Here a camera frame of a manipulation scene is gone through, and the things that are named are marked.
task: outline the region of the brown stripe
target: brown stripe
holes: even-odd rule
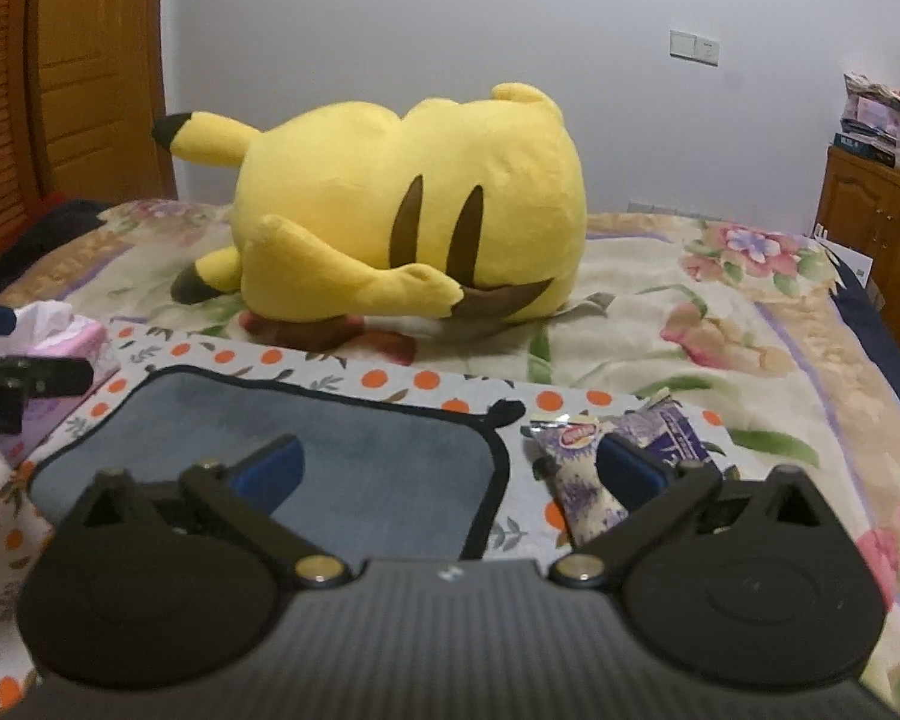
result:
[[[391,248],[389,261],[391,268],[400,268],[416,262],[416,237],[420,228],[420,206],[423,205],[423,176],[418,175],[413,181],[394,217],[394,228],[391,229]]]
[[[504,319],[533,303],[552,282],[553,279],[548,278],[546,281],[499,287],[496,290],[464,287],[463,300],[450,309],[450,316],[455,319]]]
[[[473,287],[483,226],[484,188],[478,184],[460,209],[457,226],[450,238],[450,250],[447,252],[447,275],[461,287]]]

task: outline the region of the floral bedsheet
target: floral bedsheet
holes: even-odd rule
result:
[[[66,299],[100,319],[280,340],[238,296],[170,301],[180,268],[229,242],[226,208],[141,201],[104,217],[0,302]],[[889,612],[865,681],[900,710],[900,405],[829,298],[826,255],[803,237],[662,215],[593,215],[588,237],[555,317],[518,327],[367,319],[333,354],[584,391],[667,386],[727,428],[725,450],[766,469],[801,464],[880,584]]]

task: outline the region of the pikachu plush toy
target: pikachu plush toy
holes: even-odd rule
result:
[[[523,322],[573,287],[586,232],[580,159],[559,108],[532,86],[424,100],[403,118],[327,105],[266,132],[174,114],[154,138],[182,159],[240,169],[233,245],[178,276],[178,302],[240,290],[252,312],[281,322]]]

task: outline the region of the wooden cabinet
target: wooden cabinet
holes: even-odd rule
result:
[[[831,146],[817,222],[831,241],[874,258],[883,319],[900,344],[900,172]]]

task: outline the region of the wall socket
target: wall socket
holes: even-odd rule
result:
[[[670,55],[717,67],[720,62],[720,44],[710,38],[671,29]]]

